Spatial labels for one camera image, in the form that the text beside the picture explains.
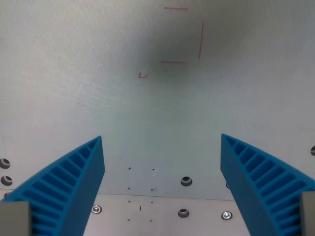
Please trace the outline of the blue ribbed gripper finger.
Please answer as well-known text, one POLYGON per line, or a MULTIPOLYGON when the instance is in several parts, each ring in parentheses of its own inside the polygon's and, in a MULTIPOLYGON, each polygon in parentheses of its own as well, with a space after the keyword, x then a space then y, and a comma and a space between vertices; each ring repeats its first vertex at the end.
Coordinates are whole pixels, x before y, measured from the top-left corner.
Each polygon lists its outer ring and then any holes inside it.
POLYGON ((300 236, 300 196, 315 181, 282 160, 221 135, 220 170, 251 236, 300 236))
POLYGON ((104 174, 98 136, 43 168, 1 202, 29 204, 33 236, 82 236, 104 174))

